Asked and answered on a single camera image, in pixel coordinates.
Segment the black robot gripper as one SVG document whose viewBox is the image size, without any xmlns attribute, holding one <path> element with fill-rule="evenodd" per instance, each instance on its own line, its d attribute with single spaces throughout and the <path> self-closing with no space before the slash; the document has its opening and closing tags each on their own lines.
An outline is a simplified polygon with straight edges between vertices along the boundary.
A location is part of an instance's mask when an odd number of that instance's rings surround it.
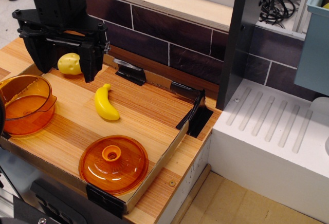
<svg viewBox="0 0 329 224">
<path fill-rule="evenodd" d="M 109 50 L 107 26 L 87 13 L 87 0 L 33 0 L 34 9 L 13 12 L 18 33 L 36 67 L 48 73 L 57 54 L 75 52 L 86 83 L 102 69 Z"/>
</svg>

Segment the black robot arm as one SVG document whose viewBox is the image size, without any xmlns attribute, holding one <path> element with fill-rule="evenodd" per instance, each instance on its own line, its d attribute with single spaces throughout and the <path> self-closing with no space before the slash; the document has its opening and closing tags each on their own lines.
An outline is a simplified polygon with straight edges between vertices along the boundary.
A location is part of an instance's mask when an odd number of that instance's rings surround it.
<svg viewBox="0 0 329 224">
<path fill-rule="evenodd" d="M 87 0 L 33 1 L 35 9 L 16 9 L 12 17 L 36 67 L 47 73 L 62 55 L 74 52 L 85 82 L 92 82 L 109 50 L 105 23 L 87 14 Z"/>
</svg>

